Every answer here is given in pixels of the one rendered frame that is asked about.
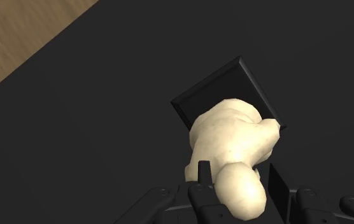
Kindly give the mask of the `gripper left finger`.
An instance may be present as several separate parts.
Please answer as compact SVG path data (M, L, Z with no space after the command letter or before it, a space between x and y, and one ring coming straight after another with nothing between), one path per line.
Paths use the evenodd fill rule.
M210 162L201 160L197 181L186 182L177 193L150 189L114 224L230 224L230 211L216 196Z

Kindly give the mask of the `cream figure on black base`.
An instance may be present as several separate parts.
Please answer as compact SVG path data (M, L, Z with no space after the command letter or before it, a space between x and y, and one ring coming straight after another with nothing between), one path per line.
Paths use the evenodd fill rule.
M171 104L189 129L186 181L197 180L199 161L209 161L220 202L235 218L258 218L267 198L254 167L271 156L284 125L243 58L236 57Z

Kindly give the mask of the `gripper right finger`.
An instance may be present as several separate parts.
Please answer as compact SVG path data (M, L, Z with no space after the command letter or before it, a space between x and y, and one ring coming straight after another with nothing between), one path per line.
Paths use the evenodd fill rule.
M333 213L319 190L296 185L273 163L269 164L268 192L284 224L354 224L354 195L341 197L342 213Z

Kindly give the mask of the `dark grey table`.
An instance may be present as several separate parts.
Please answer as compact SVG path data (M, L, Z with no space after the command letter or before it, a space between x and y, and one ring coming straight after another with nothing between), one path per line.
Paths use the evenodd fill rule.
M271 155L354 195L354 0L99 0L0 82L0 224L113 224L190 161L171 99L242 56L286 124Z

